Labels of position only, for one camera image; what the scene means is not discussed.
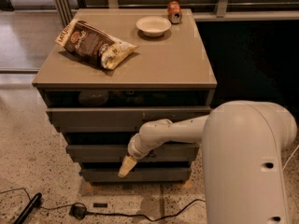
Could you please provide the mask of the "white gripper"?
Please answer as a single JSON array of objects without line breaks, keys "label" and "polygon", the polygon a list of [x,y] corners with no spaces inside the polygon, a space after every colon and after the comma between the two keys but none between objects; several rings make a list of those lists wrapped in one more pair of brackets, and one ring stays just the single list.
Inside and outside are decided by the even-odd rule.
[{"label": "white gripper", "polygon": [[149,153],[156,148],[157,143],[153,141],[146,141],[137,133],[129,141],[128,153],[130,156],[125,156],[118,177],[125,178],[134,169],[137,160],[142,160],[148,156]]}]

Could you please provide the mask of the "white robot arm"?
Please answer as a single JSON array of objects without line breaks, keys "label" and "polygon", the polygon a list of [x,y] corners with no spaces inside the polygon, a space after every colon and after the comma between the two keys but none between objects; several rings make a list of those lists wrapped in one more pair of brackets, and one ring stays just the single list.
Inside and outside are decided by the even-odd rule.
[{"label": "white robot arm", "polygon": [[167,142],[200,143],[207,224],[291,224],[281,151],[296,135],[295,119],[283,106],[232,101],[206,116],[143,124],[119,176]]}]

